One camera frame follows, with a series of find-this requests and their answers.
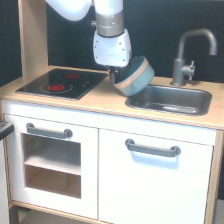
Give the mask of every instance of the door handle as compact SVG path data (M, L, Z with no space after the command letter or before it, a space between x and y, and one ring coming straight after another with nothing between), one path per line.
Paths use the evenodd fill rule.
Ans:
M69 129L64 130L64 132L50 131L50 130L35 128L34 125L31 123L28 123L26 125L26 128L28 133L34 134L34 135L41 135L45 137L59 138L59 139L66 139L66 138L72 137L72 131Z
M142 145L136 145L132 139L127 139L125 141L125 145L127 146L128 150L140 153L147 153L151 155L157 156L164 156L164 157L175 157L181 153L181 149L178 146L173 146L171 149L158 149L158 148L151 148Z

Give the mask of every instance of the faucet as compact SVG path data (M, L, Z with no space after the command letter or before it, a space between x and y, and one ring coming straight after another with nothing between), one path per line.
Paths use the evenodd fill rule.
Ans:
M201 36L205 35L209 42L210 42L210 55L217 54L217 41L214 34L208 29L198 29L198 30L191 30L184 33L179 41L179 49L177 58L174 60L173 66L173 80L170 83L173 86L185 86L186 83L184 82L184 76L188 75L189 80L192 80L192 76L194 76L195 66L194 61L191 62L191 65L185 65L184 56L184 45L185 41L188 37L191 36Z

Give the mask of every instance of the black stovetop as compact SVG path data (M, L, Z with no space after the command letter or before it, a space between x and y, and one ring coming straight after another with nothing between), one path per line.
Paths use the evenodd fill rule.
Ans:
M79 100L106 77L106 73L53 69L16 93Z

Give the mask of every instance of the wooden countertop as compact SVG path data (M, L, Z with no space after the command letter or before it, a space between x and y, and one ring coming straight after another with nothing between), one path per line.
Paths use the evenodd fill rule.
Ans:
M23 85L53 68L62 67L50 66L45 71L42 71L39 75L29 80L23 80L23 78L16 79L0 88L0 98L224 130L224 84L220 83L193 81L183 87L205 90L212 94L213 97L209 112L203 116L185 116L130 108L125 105L127 97L123 96L122 93L111 84L109 78L106 78L79 101L15 93L15 91ZM170 82L171 78L154 77L151 84L170 86Z

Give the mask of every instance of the sink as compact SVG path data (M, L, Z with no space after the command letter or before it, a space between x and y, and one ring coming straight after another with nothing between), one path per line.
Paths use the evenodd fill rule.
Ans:
M212 94L202 90L148 85L125 103L136 109L201 116L208 113L211 99Z

